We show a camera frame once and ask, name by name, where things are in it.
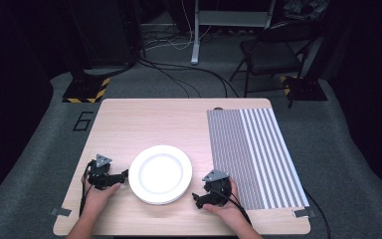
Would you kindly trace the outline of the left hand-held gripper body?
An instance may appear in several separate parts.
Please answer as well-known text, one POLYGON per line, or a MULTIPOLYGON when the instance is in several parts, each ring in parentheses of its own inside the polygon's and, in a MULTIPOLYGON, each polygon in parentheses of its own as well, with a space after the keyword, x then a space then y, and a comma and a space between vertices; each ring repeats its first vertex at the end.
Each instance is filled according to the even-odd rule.
POLYGON ((117 175, 110 175, 111 160, 103 155, 98 154, 95 159, 91 161, 91 170, 88 176, 88 183, 93 185, 96 189, 102 190, 107 187, 113 186, 119 182, 117 175))

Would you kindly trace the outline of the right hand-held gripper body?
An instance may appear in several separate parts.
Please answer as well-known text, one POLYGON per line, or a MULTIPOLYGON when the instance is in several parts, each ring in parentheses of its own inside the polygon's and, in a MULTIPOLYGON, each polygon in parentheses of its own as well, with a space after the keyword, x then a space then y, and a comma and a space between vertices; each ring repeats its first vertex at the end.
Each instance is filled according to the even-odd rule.
POLYGON ((210 171, 203 177, 207 194, 202 197, 212 199, 212 205, 224 206, 232 194, 229 178, 229 174, 224 171, 217 169, 210 171))

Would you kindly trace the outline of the person's right hand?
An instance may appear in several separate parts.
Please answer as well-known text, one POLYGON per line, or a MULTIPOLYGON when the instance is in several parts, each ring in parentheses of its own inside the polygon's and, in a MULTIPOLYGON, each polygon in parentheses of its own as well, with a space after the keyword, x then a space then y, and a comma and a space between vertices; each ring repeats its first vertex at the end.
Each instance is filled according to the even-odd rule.
POLYGON ((239 208, 240 199, 236 182, 232 178, 229 178, 229 181, 232 186, 230 201, 228 201, 222 207, 212 204, 204 204, 203 208, 211 213, 218 215, 228 225, 246 223, 247 220, 239 208))

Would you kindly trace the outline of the person's left hand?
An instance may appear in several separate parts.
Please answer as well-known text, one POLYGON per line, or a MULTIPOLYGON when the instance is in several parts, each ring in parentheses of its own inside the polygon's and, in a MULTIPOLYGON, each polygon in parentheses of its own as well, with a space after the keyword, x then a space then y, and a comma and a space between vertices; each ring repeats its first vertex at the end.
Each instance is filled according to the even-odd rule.
POLYGON ((120 183, 103 190, 96 189, 85 180, 86 194, 82 216, 98 217, 105 209, 109 199, 121 188, 120 183))

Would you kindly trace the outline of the grey white striped mat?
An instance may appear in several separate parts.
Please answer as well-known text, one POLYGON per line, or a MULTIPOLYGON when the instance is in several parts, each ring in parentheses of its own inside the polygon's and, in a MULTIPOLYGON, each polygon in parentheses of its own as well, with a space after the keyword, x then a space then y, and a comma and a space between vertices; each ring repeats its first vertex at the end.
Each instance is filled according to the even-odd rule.
POLYGON ((207 118, 214 167, 234 178, 246 209, 308 205, 273 110, 210 110, 207 118))

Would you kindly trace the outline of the grey tape piece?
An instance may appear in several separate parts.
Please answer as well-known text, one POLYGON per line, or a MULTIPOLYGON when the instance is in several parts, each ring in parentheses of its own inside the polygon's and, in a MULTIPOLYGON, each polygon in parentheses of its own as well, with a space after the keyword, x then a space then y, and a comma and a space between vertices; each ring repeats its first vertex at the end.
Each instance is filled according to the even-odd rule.
POLYGON ((55 208, 53 208, 53 209, 50 211, 50 214, 51 214, 51 215, 54 215, 54 216, 65 216, 65 217, 69 217, 70 214, 71 214, 71 210, 70 210, 70 209, 63 208, 63 207, 55 207, 55 208))
POLYGON ((316 213, 311 207, 304 207, 303 209, 295 210, 293 216, 296 218, 313 218, 316 216, 316 213))

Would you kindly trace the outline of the black yellow striped stand base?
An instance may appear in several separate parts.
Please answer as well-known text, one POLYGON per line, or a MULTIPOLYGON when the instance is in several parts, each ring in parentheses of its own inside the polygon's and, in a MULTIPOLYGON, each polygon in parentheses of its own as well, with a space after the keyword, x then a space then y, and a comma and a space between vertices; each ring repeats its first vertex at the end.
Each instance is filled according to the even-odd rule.
POLYGON ((63 94, 64 103, 98 103, 110 82, 106 79, 90 79, 85 82, 72 81, 63 94))
POLYGON ((305 79, 281 76, 284 87, 287 107, 290 109, 295 101, 326 102, 327 96, 322 90, 319 82, 309 82, 305 79))

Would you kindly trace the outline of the dark cabinet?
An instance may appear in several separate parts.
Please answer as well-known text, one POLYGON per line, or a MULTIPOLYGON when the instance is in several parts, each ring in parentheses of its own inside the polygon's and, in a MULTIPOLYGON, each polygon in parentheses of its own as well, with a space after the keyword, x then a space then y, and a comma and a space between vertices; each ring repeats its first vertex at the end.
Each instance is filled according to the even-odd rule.
POLYGON ((138 0, 67 0, 92 68, 135 64, 142 39, 138 0))

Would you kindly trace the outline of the black folding chair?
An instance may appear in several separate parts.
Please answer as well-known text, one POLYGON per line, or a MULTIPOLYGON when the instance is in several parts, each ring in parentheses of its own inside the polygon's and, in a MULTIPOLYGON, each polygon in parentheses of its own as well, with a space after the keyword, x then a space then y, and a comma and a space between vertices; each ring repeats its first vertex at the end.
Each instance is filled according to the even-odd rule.
POLYGON ((265 28, 256 39, 240 43, 244 57, 230 80, 242 73, 241 67, 246 65, 244 97, 250 92, 250 75, 296 73, 296 79, 300 80, 303 65, 320 30, 318 20, 281 21, 265 28))

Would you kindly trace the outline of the white metal stand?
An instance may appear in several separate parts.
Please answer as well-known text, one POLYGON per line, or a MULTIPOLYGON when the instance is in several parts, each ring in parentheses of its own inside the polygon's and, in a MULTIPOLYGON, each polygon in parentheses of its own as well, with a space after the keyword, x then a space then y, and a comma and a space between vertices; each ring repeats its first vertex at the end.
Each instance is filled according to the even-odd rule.
POLYGON ((267 28, 271 25, 276 2, 277 0, 270 0, 269 9, 264 12, 242 12, 201 10, 200 0, 195 0, 194 44, 191 56, 191 64, 197 65, 199 63, 201 26, 267 28))

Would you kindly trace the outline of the dark cloth bundle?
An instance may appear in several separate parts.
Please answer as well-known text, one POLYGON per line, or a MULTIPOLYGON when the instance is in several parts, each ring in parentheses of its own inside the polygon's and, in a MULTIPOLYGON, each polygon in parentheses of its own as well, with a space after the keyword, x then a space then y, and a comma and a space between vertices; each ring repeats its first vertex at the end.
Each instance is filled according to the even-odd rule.
POLYGON ((285 0, 283 16, 294 20, 319 20, 329 0, 285 0))

